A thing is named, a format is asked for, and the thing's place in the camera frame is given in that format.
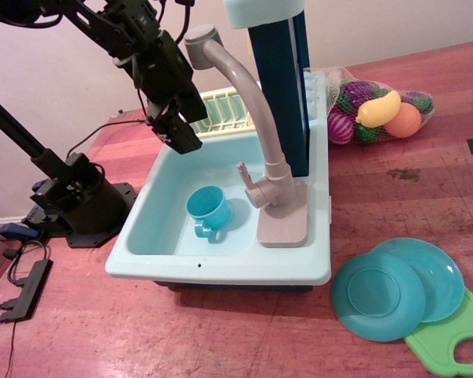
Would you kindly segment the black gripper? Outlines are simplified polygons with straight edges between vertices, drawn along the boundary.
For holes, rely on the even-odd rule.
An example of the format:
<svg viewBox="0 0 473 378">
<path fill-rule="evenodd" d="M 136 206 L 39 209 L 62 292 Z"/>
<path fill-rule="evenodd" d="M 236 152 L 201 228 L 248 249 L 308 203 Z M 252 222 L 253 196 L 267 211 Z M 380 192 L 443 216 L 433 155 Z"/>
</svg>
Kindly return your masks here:
<svg viewBox="0 0 473 378">
<path fill-rule="evenodd" d="M 132 56 L 133 80 L 148 99 L 146 124 L 158 139 L 178 154 L 202 146 L 188 123 L 207 117 L 206 106 L 192 82 L 192 69 L 167 31 Z M 167 105 L 155 103 L 175 100 Z"/>
</svg>

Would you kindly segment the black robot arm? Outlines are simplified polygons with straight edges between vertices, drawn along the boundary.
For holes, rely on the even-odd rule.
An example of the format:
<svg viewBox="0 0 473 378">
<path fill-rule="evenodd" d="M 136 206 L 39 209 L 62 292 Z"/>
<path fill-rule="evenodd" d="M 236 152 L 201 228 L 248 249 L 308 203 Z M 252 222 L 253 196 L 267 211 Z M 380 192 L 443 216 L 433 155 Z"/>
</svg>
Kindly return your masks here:
<svg viewBox="0 0 473 378">
<path fill-rule="evenodd" d="M 0 1 L 0 228 L 97 247 L 136 191 L 88 155 L 96 136 L 148 131 L 178 154 L 207 116 L 181 51 L 192 1 Z"/>
</svg>

